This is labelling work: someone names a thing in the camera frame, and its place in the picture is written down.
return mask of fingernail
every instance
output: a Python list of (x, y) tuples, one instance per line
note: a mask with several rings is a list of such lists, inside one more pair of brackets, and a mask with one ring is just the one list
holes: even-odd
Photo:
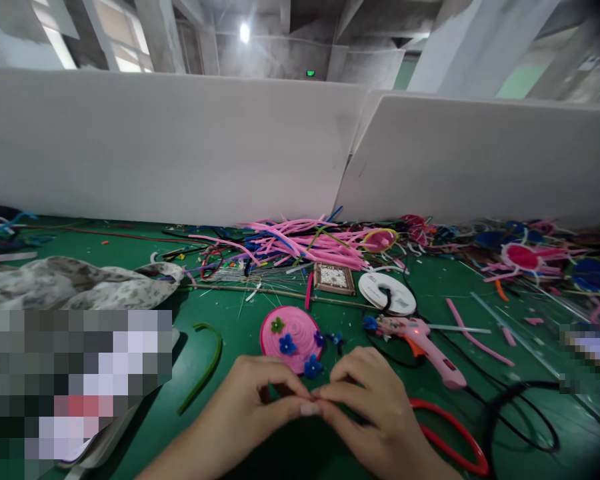
[(317, 403), (303, 403), (300, 405), (300, 415), (303, 417), (312, 417), (313, 415), (320, 415), (322, 409)]

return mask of cloth bag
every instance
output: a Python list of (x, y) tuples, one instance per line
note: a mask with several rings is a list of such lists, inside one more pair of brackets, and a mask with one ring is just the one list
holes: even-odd
[[(147, 276), (154, 274), (173, 280)], [(0, 310), (150, 310), (175, 292), (182, 277), (172, 263), (134, 271), (98, 268), (69, 257), (35, 260), (20, 268), (0, 265)]]

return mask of white foam board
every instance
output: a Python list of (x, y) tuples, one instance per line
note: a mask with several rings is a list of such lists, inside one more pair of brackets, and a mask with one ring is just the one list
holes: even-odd
[(333, 210), (367, 90), (0, 69), (0, 204), (231, 225)]
[(384, 96), (336, 204), (340, 220), (599, 224), (600, 106)]

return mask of blue flower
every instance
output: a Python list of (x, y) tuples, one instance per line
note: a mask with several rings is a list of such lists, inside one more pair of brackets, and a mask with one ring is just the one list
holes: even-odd
[(365, 317), (362, 320), (362, 328), (364, 328), (364, 330), (376, 331), (378, 330), (378, 322), (373, 317)]
[(279, 339), (280, 341), (280, 352), (285, 355), (291, 355), (296, 351), (295, 343), (291, 340), (291, 335), (286, 334), (284, 337)]
[(318, 362), (315, 355), (310, 356), (309, 361), (305, 362), (305, 377), (313, 380), (320, 372), (322, 372), (322, 364)]
[(316, 332), (313, 334), (313, 339), (318, 347), (324, 346), (325, 338), (322, 336), (322, 333), (320, 333), (320, 330), (316, 330)]

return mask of hand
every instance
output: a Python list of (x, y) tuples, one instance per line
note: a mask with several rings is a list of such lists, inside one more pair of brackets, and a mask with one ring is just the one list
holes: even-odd
[[(427, 442), (402, 381), (378, 350), (356, 347), (334, 366), (330, 384), (311, 393), (324, 420), (377, 477), (404, 479), (408, 473), (417, 480), (460, 478)], [(345, 404), (372, 425), (355, 423), (332, 402)]]
[[(269, 384), (287, 396), (271, 402)], [(307, 388), (280, 360), (238, 357), (192, 426), (138, 480), (219, 478), (278, 428), (318, 414), (320, 408)]]

